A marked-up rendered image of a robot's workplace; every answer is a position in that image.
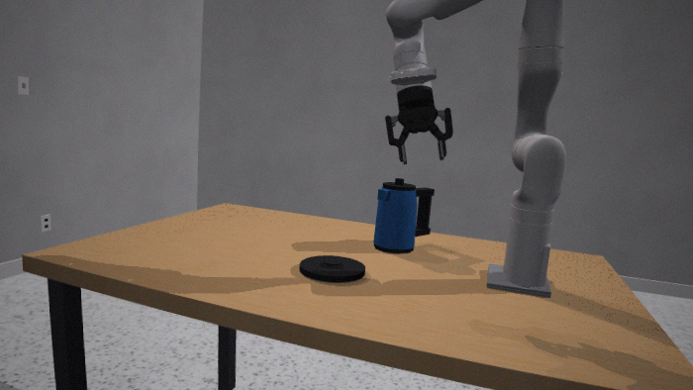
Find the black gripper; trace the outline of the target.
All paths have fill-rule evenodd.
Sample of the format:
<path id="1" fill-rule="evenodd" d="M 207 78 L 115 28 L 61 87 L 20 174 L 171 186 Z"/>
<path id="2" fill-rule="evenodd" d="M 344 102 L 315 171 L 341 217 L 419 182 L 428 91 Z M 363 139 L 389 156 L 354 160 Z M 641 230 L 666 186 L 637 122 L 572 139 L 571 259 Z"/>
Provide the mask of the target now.
<path id="1" fill-rule="evenodd" d="M 397 98 L 398 116 L 386 116 L 385 121 L 389 144 L 398 147 L 400 161 L 407 164 L 404 142 L 409 133 L 425 133 L 426 131 L 430 131 L 439 141 L 440 160 L 444 160 L 446 140 L 450 139 L 453 134 L 450 108 L 439 111 L 436 109 L 433 89 L 429 86 L 420 85 L 402 89 L 397 93 Z M 446 133 L 444 134 L 435 123 L 437 116 L 445 121 Z M 392 128 L 395 127 L 397 121 L 404 127 L 399 140 L 394 139 Z"/>

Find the blue kettle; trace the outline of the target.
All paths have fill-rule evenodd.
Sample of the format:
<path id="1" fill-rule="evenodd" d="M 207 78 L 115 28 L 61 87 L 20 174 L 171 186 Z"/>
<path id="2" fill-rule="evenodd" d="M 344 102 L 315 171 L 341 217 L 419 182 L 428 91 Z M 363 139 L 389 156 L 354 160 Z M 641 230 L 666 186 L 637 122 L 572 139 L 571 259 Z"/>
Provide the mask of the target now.
<path id="1" fill-rule="evenodd" d="M 430 234 L 434 193 L 435 189 L 416 188 L 413 184 L 404 183 L 402 178 L 395 178 L 395 182 L 384 182 L 382 189 L 378 189 L 373 240 L 375 249 L 390 253 L 413 251 L 415 237 Z M 416 195 L 419 197 L 418 215 Z"/>

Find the black round disk with center stud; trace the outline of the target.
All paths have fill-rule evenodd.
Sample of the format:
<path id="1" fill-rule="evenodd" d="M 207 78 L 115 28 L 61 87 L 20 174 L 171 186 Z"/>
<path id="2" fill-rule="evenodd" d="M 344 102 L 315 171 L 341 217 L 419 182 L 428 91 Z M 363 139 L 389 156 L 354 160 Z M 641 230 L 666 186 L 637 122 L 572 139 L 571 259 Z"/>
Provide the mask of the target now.
<path id="1" fill-rule="evenodd" d="M 300 273 L 323 282 L 344 283 L 361 279 L 365 265 L 358 260 L 335 255 L 307 257 L 300 262 Z"/>

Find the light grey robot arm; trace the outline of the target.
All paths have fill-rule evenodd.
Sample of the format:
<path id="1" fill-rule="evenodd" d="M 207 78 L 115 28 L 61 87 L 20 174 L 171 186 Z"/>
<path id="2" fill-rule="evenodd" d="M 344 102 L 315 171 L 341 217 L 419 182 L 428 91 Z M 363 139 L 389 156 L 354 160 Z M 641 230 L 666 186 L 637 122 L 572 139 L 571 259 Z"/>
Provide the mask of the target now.
<path id="1" fill-rule="evenodd" d="M 427 64 L 422 20 L 442 20 L 481 1 L 394 0 L 389 5 L 386 20 L 395 43 L 390 78 L 397 93 L 412 86 L 432 88 L 431 80 L 437 78 L 436 69 Z M 565 148 L 559 139 L 546 136 L 548 110 L 563 68 L 563 36 L 563 0 L 527 0 L 512 144 L 512 159 L 523 179 L 512 196 L 503 267 L 503 278 L 521 286 L 545 286 L 554 205 L 563 180 Z"/>

